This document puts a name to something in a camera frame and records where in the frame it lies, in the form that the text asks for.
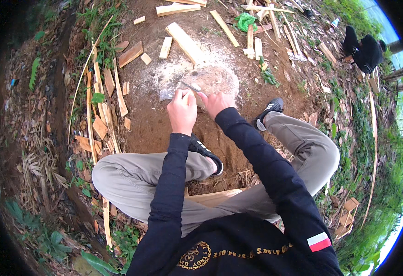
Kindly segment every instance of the green plastic bag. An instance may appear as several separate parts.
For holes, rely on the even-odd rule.
[[[238,20],[237,27],[243,32],[248,32],[248,26],[251,24],[254,26],[254,31],[257,30],[257,24],[254,23],[255,19],[257,18],[248,14],[247,12],[240,14],[234,19]]]

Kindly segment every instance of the leg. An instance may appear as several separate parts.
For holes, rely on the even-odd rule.
[[[292,166],[303,179],[309,193],[315,195],[338,168],[337,146],[310,124],[280,112],[269,112],[265,116],[265,126],[295,155]],[[251,187],[216,208],[233,213],[250,213],[270,222],[280,218],[263,185]]]
[[[116,154],[101,159],[92,172],[96,189],[112,204],[132,218],[148,223],[151,201],[162,173],[166,153]],[[202,155],[188,152],[186,181],[209,177],[214,168]],[[182,236],[208,219],[227,216],[223,210],[186,200],[182,212]]]

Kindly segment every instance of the black sneaker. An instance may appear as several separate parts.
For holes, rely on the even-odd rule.
[[[217,172],[212,175],[220,175],[223,173],[223,163],[221,162],[220,158],[214,155],[209,149],[207,149],[202,142],[197,138],[195,134],[191,135],[191,143],[188,146],[189,152],[197,152],[204,157],[211,158],[217,165]]]
[[[255,117],[250,124],[254,126],[256,130],[266,130],[265,125],[263,124],[263,118],[266,116],[267,113],[271,111],[276,112],[283,112],[283,99],[282,98],[275,98],[267,104],[267,107],[263,112]]]

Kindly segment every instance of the flag patch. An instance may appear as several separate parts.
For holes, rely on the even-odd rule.
[[[332,245],[331,240],[325,232],[308,238],[308,244],[312,252],[320,251]]]

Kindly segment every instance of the fern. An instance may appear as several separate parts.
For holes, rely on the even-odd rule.
[[[35,81],[36,81],[36,71],[39,66],[39,61],[40,61],[39,57],[35,58],[35,60],[33,61],[32,76],[30,78],[30,84],[28,85],[31,90],[34,90]]]

